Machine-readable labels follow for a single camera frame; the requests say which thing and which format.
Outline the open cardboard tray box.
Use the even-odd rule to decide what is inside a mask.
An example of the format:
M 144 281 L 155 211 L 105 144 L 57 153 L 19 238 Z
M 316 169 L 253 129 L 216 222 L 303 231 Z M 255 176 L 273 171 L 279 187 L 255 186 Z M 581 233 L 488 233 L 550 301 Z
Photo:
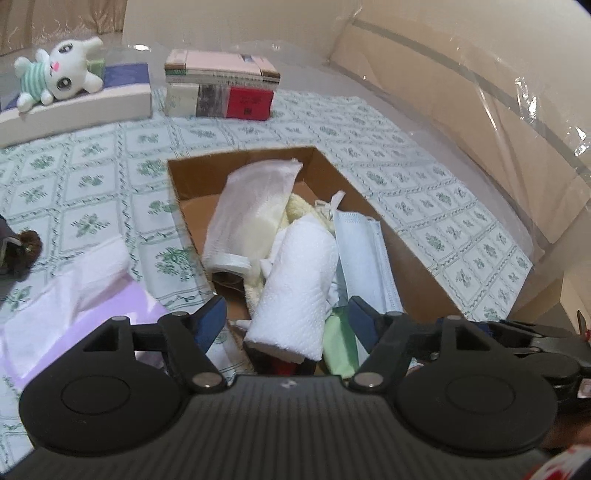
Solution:
M 228 175 L 254 162 L 290 159 L 303 163 L 294 182 L 294 194 L 308 203 L 314 203 L 344 191 L 346 211 L 358 212 L 381 223 L 394 282 L 402 295 L 404 309 L 414 319 L 430 322 L 440 315 L 457 313 L 458 308 L 449 295 L 401 236 L 394 232 L 385 215 L 363 198 L 329 159 L 313 146 L 218 152 L 169 161 L 169 179 L 200 260 L 207 226 Z

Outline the clear plastic sheet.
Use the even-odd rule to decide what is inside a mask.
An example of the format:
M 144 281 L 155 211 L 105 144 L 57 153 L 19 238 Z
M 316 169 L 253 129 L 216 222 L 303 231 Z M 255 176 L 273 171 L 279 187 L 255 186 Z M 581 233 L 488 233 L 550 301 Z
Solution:
M 387 93 L 460 147 L 560 257 L 590 253 L 590 16 L 575 1 L 294 1 L 224 13 Z

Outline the purple tissue pack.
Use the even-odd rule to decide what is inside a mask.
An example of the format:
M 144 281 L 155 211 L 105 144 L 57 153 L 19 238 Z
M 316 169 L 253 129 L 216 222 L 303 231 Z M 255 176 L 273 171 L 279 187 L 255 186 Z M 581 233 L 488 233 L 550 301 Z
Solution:
M 129 265 L 121 236 L 77 257 L 1 327 L 1 373 L 22 390 L 106 320 L 157 322 L 167 310 L 133 280 Z

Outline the blue surgical face mask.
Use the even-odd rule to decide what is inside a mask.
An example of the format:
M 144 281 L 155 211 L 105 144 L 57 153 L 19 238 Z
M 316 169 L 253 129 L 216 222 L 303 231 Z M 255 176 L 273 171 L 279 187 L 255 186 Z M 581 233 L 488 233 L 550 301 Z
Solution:
M 381 223 L 340 210 L 335 210 L 334 222 L 348 298 L 359 296 L 382 314 L 403 312 Z

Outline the black fuzzy slipper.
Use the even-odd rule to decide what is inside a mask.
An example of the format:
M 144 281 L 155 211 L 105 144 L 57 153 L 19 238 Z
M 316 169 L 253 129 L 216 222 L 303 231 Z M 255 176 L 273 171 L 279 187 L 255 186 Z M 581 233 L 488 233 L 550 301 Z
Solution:
M 0 267 L 1 275 L 20 279 L 26 276 L 42 252 L 42 241 L 37 232 L 15 232 L 0 216 Z

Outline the beige curtain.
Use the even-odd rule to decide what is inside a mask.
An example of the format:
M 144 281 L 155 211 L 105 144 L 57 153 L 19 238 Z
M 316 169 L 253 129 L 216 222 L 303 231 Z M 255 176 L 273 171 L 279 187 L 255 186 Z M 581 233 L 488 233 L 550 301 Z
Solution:
M 126 1 L 2 0 L 1 54 L 71 37 L 118 33 Z

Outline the white cloth bag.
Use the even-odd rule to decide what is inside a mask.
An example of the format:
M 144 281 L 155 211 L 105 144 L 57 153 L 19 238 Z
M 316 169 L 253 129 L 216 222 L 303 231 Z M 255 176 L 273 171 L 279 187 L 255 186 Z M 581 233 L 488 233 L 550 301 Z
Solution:
M 228 175 L 201 252 L 207 272 L 256 272 L 270 253 L 301 168 L 297 159 L 264 160 Z

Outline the light green cloth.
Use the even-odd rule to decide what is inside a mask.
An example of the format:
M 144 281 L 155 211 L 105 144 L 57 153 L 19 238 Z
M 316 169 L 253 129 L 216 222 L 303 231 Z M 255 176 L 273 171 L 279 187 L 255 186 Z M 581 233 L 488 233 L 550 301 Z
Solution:
M 356 370 L 369 357 L 349 325 L 349 309 L 346 306 L 332 309 L 331 315 L 325 321 L 322 347 L 328 371 L 344 380 L 353 377 Z

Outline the green patterned bed sheet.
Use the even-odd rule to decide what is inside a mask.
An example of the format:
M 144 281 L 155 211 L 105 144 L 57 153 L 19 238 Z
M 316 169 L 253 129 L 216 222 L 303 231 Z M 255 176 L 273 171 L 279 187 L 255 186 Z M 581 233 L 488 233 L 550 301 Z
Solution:
M 167 308 L 211 296 L 191 251 L 167 175 L 171 159 L 212 151 L 315 146 L 385 218 L 472 320 L 507 316 L 531 270 L 531 251 L 440 154 L 418 145 L 368 103 L 281 91 L 264 122 L 171 118 L 153 94 L 148 120 L 107 124 L 6 148 L 1 212 L 39 233 L 30 276 L 1 284 L 10 319 L 73 259 L 120 235 L 130 274 Z

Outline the stack of books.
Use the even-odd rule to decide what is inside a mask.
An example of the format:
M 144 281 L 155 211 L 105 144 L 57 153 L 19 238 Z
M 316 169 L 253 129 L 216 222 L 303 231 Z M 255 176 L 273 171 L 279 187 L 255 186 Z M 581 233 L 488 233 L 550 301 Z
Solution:
M 173 49 L 164 63 L 170 117 L 270 118 L 280 71 L 263 56 Z

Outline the green sponge block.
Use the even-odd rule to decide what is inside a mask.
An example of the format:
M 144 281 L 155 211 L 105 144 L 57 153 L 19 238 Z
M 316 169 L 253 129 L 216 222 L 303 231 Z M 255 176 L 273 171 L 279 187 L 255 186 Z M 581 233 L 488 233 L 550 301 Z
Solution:
M 103 58 L 88 60 L 87 70 L 100 79 L 103 79 L 105 75 L 105 60 Z

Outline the white bunny plush toy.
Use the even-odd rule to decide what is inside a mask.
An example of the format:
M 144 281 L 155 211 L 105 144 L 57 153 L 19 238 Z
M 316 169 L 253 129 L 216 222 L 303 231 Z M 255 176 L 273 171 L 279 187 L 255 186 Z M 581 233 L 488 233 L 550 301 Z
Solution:
M 18 57 L 14 61 L 15 75 L 20 82 L 17 110 L 27 113 L 38 103 L 48 106 L 54 101 L 71 99 L 81 91 L 99 92 L 103 80 L 88 69 L 87 57 L 102 46 L 99 37 L 70 39 L 58 43 L 50 53 L 38 49 L 34 62 Z

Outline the long white flat box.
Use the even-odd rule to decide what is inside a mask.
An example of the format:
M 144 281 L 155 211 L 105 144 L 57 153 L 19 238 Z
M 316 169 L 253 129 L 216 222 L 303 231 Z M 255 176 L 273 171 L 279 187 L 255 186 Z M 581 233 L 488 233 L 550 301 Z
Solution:
M 49 106 L 41 104 L 27 113 L 11 100 L 1 110 L 1 146 L 76 131 L 106 123 L 145 119 L 152 112 L 148 65 L 128 63 L 105 68 L 104 88 L 80 94 Z

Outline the white towel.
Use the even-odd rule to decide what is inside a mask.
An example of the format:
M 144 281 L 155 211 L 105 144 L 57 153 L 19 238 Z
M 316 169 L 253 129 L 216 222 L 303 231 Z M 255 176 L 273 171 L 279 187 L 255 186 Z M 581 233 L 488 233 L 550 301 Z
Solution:
M 290 224 L 252 314 L 246 345 L 291 363 L 320 361 L 338 260 L 335 237 L 314 215 Z

